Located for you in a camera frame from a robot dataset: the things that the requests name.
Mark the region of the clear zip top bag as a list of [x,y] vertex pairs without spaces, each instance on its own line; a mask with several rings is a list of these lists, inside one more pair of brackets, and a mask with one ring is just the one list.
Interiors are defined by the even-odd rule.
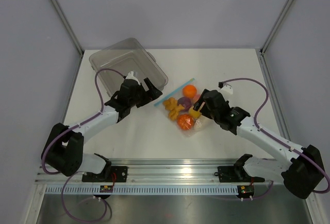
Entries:
[[194,78],[189,79],[170,93],[161,97],[154,106],[183,135],[190,137],[211,125],[211,121],[202,116],[193,106],[201,96]]

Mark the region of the clear grey plastic container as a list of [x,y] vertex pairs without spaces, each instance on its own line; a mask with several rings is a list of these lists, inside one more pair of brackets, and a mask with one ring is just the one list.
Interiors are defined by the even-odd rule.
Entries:
[[95,72],[105,69],[98,76],[109,96],[119,90],[123,82],[120,75],[126,76],[131,71],[144,89],[147,89],[145,78],[159,90],[168,83],[168,77],[154,57],[135,38],[127,38],[92,54],[89,62]]

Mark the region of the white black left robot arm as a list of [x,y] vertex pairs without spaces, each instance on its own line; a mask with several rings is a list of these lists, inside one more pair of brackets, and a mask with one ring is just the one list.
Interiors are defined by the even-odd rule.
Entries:
[[64,125],[57,123],[51,129],[41,154],[42,168],[51,174],[46,166],[55,169],[54,174],[67,177],[85,172],[101,182],[111,177],[111,161],[100,154],[84,153],[84,144],[105,128],[117,124],[130,114],[133,107],[142,107],[162,95],[149,78],[140,83],[126,77],[113,96],[101,103],[101,110],[87,120]]

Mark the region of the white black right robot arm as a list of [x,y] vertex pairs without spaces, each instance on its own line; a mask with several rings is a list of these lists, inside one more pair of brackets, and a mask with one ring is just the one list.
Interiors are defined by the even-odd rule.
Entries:
[[240,107],[231,107],[217,90],[205,89],[193,106],[202,116],[213,120],[223,130],[244,138],[266,151],[274,159],[241,156],[233,165],[239,181],[263,178],[284,184],[294,196],[307,199],[326,177],[320,151],[304,148],[261,127],[255,117]]

